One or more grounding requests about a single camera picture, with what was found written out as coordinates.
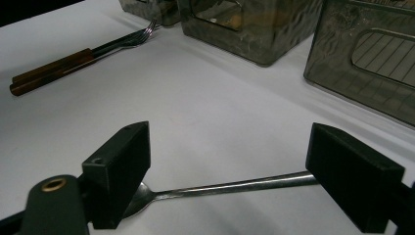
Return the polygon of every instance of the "textured plastic container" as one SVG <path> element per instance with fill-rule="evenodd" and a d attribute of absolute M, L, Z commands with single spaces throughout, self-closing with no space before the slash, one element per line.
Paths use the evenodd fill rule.
<path fill-rule="evenodd" d="M 327 0 L 304 77 L 415 125 L 415 0 Z"/>
<path fill-rule="evenodd" d="M 180 22 L 176 0 L 119 0 L 122 10 L 135 16 L 152 20 L 157 24 L 172 26 Z"/>
<path fill-rule="evenodd" d="M 184 34 L 268 67 L 312 34 L 323 0 L 178 0 Z"/>

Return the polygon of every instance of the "transparent container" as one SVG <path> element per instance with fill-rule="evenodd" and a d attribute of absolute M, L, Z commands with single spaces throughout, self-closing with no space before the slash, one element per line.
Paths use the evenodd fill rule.
<path fill-rule="evenodd" d="M 178 0 L 184 34 L 268 67 L 317 26 L 323 0 Z"/>
<path fill-rule="evenodd" d="M 124 12 L 152 20 L 157 18 L 157 24 L 172 26 L 180 22 L 176 0 L 119 0 Z"/>
<path fill-rule="evenodd" d="M 415 126 L 415 0 L 327 0 L 304 77 Z"/>

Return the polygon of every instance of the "brown handle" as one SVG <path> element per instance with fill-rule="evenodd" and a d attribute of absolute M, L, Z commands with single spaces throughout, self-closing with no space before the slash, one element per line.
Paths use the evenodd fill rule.
<path fill-rule="evenodd" d="M 87 48 L 46 66 L 13 77 L 10 91 L 15 96 L 21 96 L 94 63 L 92 51 Z"/>

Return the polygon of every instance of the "tabletop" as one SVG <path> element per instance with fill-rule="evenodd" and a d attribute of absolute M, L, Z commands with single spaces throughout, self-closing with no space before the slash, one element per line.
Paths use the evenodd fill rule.
<path fill-rule="evenodd" d="M 144 182 L 154 191 L 304 171 L 314 122 L 348 132 L 403 165 L 403 183 L 415 181 L 414 128 L 305 81 L 312 36 L 261 68 L 177 23 L 30 93 L 9 91 L 13 76 L 148 23 L 116 0 L 86 0 L 0 27 L 0 219 L 22 211 L 36 183 L 80 175 L 119 129 L 145 120 L 152 166 Z M 90 232 L 361 234 L 320 185 L 155 202 L 115 231 Z"/>

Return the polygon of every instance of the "spoon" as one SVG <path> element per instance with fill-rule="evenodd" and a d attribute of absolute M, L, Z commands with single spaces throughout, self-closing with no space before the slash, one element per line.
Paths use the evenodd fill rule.
<path fill-rule="evenodd" d="M 143 211 L 152 202 L 164 199 L 240 193 L 315 184 L 318 184 L 318 182 L 309 171 L 225 184 L 175 189 L 162 192 L 153 192 L 145 183 L 142 182 L 135 192 L 131 203 L 128 205 L 128 208 L 125 210 L 124 218 L 130 217 L 136 213 Z"/>

